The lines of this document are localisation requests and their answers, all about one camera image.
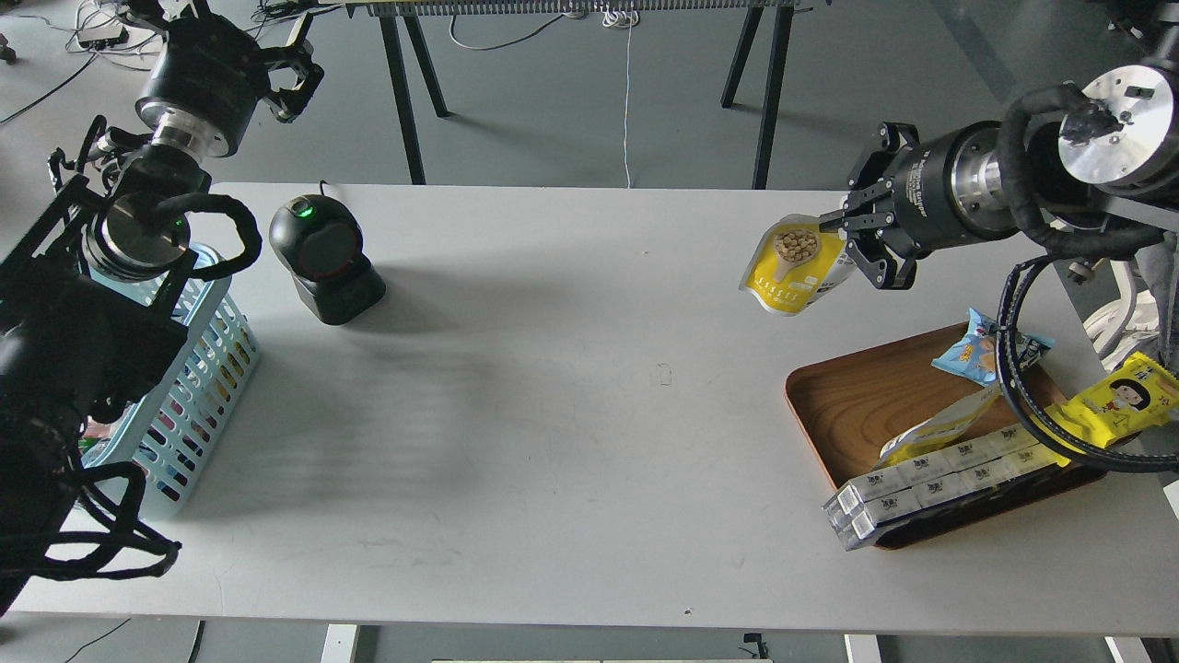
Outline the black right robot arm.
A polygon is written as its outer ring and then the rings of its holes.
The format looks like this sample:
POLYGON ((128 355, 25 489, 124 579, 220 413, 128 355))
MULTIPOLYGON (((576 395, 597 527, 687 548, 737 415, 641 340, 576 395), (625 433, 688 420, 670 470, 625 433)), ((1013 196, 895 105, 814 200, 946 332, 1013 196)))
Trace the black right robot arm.
POLYGON ((935 140, 885 122, 821 230, 844 236, 872 285, 913 285, 935 251, 1023 235, 1043 256, 1016 265, 997 303, 997 383, 1019 424, 1065 459, 1102 471, 1175 471, 1175 454, 1131 457, 1073 433, 1032 400, 1016 353, 1030 285, 1053 262, 1132 260, 1175 234, 1175 4, 1161 6, 1150 54, 1098 76, 1035 88, 1002 122, 935 140))

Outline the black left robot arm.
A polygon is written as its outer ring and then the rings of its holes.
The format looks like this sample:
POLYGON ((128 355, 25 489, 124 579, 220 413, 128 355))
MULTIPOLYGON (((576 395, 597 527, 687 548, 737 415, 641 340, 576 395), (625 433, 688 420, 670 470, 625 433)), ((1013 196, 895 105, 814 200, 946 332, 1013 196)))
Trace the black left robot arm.
POLYGON ((294 122, 324 76, 307 44, 312 12, 274 47, 205 1, 177 17, 123 1, 118 17, 163 41, 136 101, 147 131, 97 116, 75 158, 51 155, 54 198, 4 258, 4 609, 34 576, 119 580, 173 566, 180 545, 140 518, 143 472, 88 470, 77 444, 182 357, 193 334, 173 316, 185 285, 261 257, 253 214, 211 193, 202 162, 239 151, 261 101, 294 122))

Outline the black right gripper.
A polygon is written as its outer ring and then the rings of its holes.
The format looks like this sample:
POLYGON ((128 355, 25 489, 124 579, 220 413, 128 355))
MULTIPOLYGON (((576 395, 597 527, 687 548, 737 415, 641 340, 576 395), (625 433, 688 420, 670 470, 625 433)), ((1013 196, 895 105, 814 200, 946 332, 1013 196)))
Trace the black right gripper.
POLYGON ((851 168, 847 198, 821 231, 847 232, 847 256, 880 290, 908 290, 935 250, 999 239, 999 122, 918 140, 908 122, 881 122, 851 168), (893 221, 847 221, 887 201, 893 221))

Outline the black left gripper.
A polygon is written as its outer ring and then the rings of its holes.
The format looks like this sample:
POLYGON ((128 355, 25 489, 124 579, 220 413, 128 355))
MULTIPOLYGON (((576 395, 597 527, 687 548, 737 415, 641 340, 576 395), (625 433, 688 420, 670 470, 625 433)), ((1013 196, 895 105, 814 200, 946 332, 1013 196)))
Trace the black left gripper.
POLYGON ((165 47, 136 101, 136 114, 159 126, 165 109, 193 116, 215 129, 215 157, 236 155, 257 101, 270 88, 266 67, 286 67, 291 88, 271 88, 269 109, 291 124, 320 88, 324 70, 312 63, 307 37, 310 13, 296 18, 286 42, 261 50, 258 42, 224 17, 177 17, 167 25, 165 47))

